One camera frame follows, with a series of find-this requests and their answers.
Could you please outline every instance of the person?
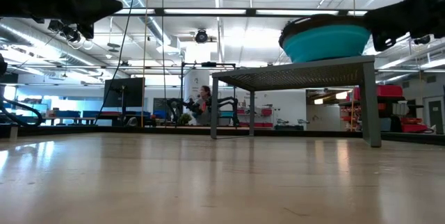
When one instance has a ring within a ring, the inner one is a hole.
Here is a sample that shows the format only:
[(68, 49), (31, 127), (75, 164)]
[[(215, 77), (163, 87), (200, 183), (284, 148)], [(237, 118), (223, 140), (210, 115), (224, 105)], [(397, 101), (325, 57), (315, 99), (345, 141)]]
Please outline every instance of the person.
[(211, 100), (210, 87), (202, 86), (200, 88), (200, 98), (196, 101), (196, 104), (200, 105), (202, 113), (198, 115), (193, 113), (193, 117), (196, 119), (198, 125), (207, 126), (210, 125), (211, 117), (208, 109), (208, 102)]

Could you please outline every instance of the door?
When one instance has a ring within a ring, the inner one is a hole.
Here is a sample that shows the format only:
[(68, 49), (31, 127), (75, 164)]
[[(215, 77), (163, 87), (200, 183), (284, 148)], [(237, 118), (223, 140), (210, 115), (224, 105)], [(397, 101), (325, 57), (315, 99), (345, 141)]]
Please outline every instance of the door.
[(428, 112), (430, 114), (430, 126), (436, 126), (438, 134), (444, 134), (444, 119), (442, 119), (442, 102), (428, 102)]

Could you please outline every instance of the ceiling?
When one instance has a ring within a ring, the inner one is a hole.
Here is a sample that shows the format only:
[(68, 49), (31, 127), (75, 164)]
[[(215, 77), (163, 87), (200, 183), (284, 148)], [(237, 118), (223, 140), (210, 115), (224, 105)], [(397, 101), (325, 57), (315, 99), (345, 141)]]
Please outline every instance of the ceiling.
[[(150, 8), (280, 8), (280, 9), (358, 9), (370, 10), (379, 8), (402, 0), (142, 0), (143, 3)], [(194, 45), (193, 33), (198, 29), (206, 29), (209, 36), (213, 38), (213, 42), (208, 42), (211, 52), (212, 61), (224, 61), (226, 63), (236, 63), (237, 65), (247, 67), (265, 66), (267, 63), (283, 64), (290, 60), (282, 53), (282, 49), (278, 44), (281, 30), (285, 24), (293, 18), (278, 17), (222, 17), (218, 21), (217, 17), (155, 17), (156, 23), (162, 28), (167, 35), (178, 37), (181, 40), (181, 48), (186, 51), (187, 46)], [(24, 27), (21, 28), (23, 33), (33, 34), (33, 30), (37, 30), (49, 36), (54, 36), (47, 27), (48, 23), (37, 24), (31, 19), (19, 19), (23, 22)], [(92, 41), (92, 48), (89, 49), (90, 43), (87, 42), (82, 47), (74, 45), (79, 49), (81, 56), (91, 57), (96, 60), (95, 65), (103, 63), (103, 65), (117, 65), (119, 53), (110, 53), (108, 43), (122, 44), (123, 32), (127, 23), (127, 17), (106, 17), (99, 20), (95, 24), (95, 38)], [(220, 25), (221, 36), (218, 37), (218, 25)], [(66, 41), (60, 36), (55, 37), (55, 41), (59, 41), (60, 49), (70, 48), (66, 45)], [(218, 41), (223, 49), (222, 59), (218, 54)], [(442, 41), (436, 40), (431, 43), (439, 45)], [(144, 23), (137, 17), (129, 18), (129, 26), (127, 36), (122, 48), (122, 60), (129, 61), (130, 65), (162, 65), (163, 59), (166, 66), (180, 65), (183, 60), (182, 54), (161, 54), (156, 48), (154, 36), (147, 30)], [(428, 46), (415, 46), (416, 52), (422, 51)], [(409, 46), (407, 40), (401, 40), (398, 46), (383, 53), (375, 53), (372, 42), (369, 43), (366, 52), (368, 54), (377, 54), (379, 63), (388, 64), (391, 61), (409, 55)], [(428, 62), (425, 59), (426, 54), (420, 56), (417, 60)], [(17, 63), (23, 63), (23, 58), (17, 59)], [(46, 61), (36, 60), (32, 58), (26, 64), (48, 64)], [(393, 65), (392, 68), (400, 68), (402, 63)], [(161, 71), (150, 71), (151, 73), (159, 73)], [(142, 70), (123, 70), (121, 76), (126, 74), (140, 74)], [(391, 78), (396, 73), (379, 74), (378, 79)]]

